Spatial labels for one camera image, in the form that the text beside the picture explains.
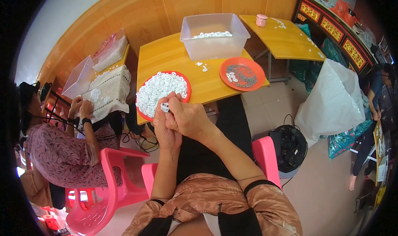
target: bare foot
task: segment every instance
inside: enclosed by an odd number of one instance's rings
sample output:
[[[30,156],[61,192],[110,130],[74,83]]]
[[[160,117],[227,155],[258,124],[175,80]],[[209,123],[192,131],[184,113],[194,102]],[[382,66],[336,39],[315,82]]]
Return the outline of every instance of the bare foot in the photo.
[[[350,180],[349,180],[349,189],[352,191],[354,190],[354,186],[355,186],[355,180],[357,179],[357,177],[353,174],[351,174]]]

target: brown patterned shirt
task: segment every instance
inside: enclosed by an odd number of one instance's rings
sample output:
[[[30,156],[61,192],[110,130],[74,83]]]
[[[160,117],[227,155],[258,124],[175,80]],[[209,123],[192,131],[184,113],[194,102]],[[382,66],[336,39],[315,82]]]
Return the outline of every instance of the brown patterned shirt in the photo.
[[[217,218],[221,235],[302,235],[295,209],[270,181],[255,181],[243,191],[236,181],[212,174],[193,174],[177,186],[174,197],[165,204],[147,201],[123,236],[171,233],[170,226],[186,223],[200,214]]]

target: person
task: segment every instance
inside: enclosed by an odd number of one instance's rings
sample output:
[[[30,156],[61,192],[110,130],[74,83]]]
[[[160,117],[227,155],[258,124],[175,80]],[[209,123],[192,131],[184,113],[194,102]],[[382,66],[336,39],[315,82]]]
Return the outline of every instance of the person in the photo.
[[[59,187],[47,181],[43,175],[31,165],[29,154],[24,150],[26,137],[20,141],[23,158],[25,159],[25,172],[19,177],[28,201],[39,207],[63,209],[67,212],[70,208],[66,205],[65,188]]]
[[[123,236],[302,235],[289,199],[255,163],[240,95],[217,101],[217,109],[214,125],[180,94],[159,100],[152,193]]]
[[[355,187],[355,181],[359,172],[361,171],[362,165],[365,162],[368,154],[371,151],[372,146],[375,144],[373,137],[373,131],[376,128],[377,121],[381,119],[381,111],[379,106],[379,97],[383,84],[387,87],[391,87],[395,83],[395,70],[390,64],[385,64],[382,69],[379,69],[370,75],[370,80],[366,83],[369,84],[369,92],[367,98],[369,99],[369,108],[371,110],[373,123],[368,129],[361,135],[361,148],[358,151],[357,158],[355,160],[352,174],[350,177],[349,189],[352,191]],[[365,175],[368,175],[372,171],[372,166],[365,170]]]
[[[83,120],[88,118],[92,113],[91,102],[82,97],[75,98],[69,110],[66,131],[62,131],[50,123],[43,123],[37,90],[25,82],[19,85],[21,130],[27,135],[25,150],[34,167],[49,183],[62,188],[107,187],[100,150],[119,149],[123,129],[120,112],[112,112],[94,124],[85,122],[85,139],[77,139],[72,121],[77,111]],[[117,184],[121,185],[121,169],[113,167],[113,173]]]

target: black sleeve cuff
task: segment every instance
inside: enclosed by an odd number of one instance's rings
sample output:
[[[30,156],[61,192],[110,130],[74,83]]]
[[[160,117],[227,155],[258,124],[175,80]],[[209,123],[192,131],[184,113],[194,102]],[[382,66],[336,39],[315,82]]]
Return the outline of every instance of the black sleeve cuff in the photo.
[[[151,199],[150,201],[155,201],[155,202],[161,204],[162,206],[164,206],[164,202],[161,201],[161,200],[158,200],[158,199]]]
[[[273,183],[271,181],[268,181],[268,180],[256,180],[256,181],[252,182],[251,184],[249,184],[246,187],[246,189],[244,191],[245,197],[248,194],[249,190],[251,190],[252,188],[254,188],[255,186],[258,186],[260,184],[269,184],[269,185],[272,185],[272,186],[275,186],[275,187],[279,188],[275,183]]]

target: wristwatch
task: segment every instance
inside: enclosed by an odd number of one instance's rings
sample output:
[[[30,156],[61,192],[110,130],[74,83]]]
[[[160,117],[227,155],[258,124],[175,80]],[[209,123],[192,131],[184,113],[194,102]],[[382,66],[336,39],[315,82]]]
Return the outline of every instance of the wristwatch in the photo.
[[[82,125],[84,125],[85,123],[90,123],[91,125],[93,125],[92,122],[91,122],[91,120],[88,119],[88,118],[82,119]]]

